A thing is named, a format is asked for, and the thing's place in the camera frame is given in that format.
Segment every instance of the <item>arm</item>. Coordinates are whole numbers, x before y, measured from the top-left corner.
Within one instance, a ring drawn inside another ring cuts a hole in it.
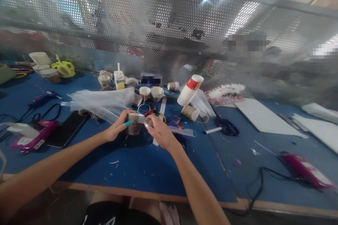
[[[149,133],[156,138],[161,147],[168,150],[176,162],[197,223],[199,225],[230,224],[214,194],[167,125],[155,115],[150,115],[148,118],[154,125],[154,128],[148,126]]]
[[[113,141],[126,128],[123,123],[128,113],[107,130],[66,148],[23,170],[0,185],[0,222],[6,223],[26,203],[46,190],[70,167],[101,144]]]

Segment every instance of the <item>fingernail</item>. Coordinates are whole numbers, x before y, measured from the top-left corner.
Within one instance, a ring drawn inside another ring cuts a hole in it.
[[[127,127],[127,126],[131,125],[133,122],[134,122],[134,120],[128,121],[128,122],[124,123],[124,126]]]

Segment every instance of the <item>black smartphone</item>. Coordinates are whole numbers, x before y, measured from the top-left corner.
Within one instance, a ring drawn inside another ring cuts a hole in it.
[[[82,116],[74,111],[55,131],[47,138],[48,146],[63,148],[79,131],[88,115]]]

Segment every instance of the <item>perforated metal sheet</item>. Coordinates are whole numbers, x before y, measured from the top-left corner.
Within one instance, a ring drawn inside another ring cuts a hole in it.
[[[318,44],[337,40],[338,15],[327,9],[279,0],[0,0],[0,6],[2,35],[10,38],[0,41],[2,51],[58,54],[77,71],[115,70],[120,62],[127,76],[160,73],[164,83],[185,83],[197,73],[204,90],[243,83],[248,96],[289,101],[316,100],[336,85],[336,62],[311,60]],[[232,34],[266,37],[264,58],[229,61]]]

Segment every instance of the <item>blue table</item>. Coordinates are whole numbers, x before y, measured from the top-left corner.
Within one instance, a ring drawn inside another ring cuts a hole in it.
[[[28,109],[28,103],[42,91],[57,92],[63,101],[70,101],[67,94],[78,90],[100,90],[97,77],[90,74],[77,73],[74,78],[63,79],[59,84],[50,84],[37,74],[22,79],[12,79],[0,85],[0,92],[7,95],[0,99],[0,114],[10,114],[17,118]],[[59,103],[54,99],[34,113],[44,113],[50,106]],[[176,100],[168,100],[165,115],[179,114],[181,110]],[[57,108],[54,108],[47,119],[54,118]],[[62,108],[59,122],[63,122],[71,112],[67,107]],[[198,137],[188,138],[187,153],[197,170],[201,173],[216,198],[224,207],[244,208],[238,203],[230,179],[216,154],[215,147],[208,136],[203,135],[203,124],[183,120],[181,125],[193,128]],[[96,123],[88,120],[79,133],[71,141],[74,145],[100,131],[108,128],[109,124]],[[123,194],[145,198],[164,199],[168,201],[187,201],[183,182],[171,155],[163,148],[152,145],[153,138],[145,128],[139,136],[129,136],[121,133],[117,140],[95,149],[88,156],[75,164],[60,179],[59,185],[83,190],[100,190],[115,194]],[[22,156],[20,151],[9,147],[15,137],[0,143],[0,148],[7,158],[5,173],[16,174],[32,164],[58,152],[60,149],[42,146],[35,153]]]
[[[273,112],[283,113],[288,117],[297,113],[307,118],[320,120],[293,106],[262,103]],[[303,133],[307,134],[309,139],[290,135],[261,133],[237,108],[217,107],[216,111],[223,118],[229,119],[240,130],[239,137],[221,135],[220,132],[210,135],[233,183],[236,194],[240,198],[251,199],[250,196],[257,192],[260,181],[256,181],[250,187],[248,186],[257,180],[259,167],[268,167],[287,176],[291,176],[293,172],[287,164],[257,145],[253,142],[254,140],[274,154],[287,151],[291,154],[305,157],[338,185],[338,156],[316,137],[305,132]],[[255,149],[260,155],[254,155],[252,149]],[[264,172],[264,190],[259,200],[255,205],[257,208],[283,209],[286,212],[299,211],[300,213],[309,212],[329,216],[338,215],[338,194],[335,191],[321,193],[297,182],[277,180],[267,172]],[[326,212],[327,210],[323,211],[317,208],[335,211]]]

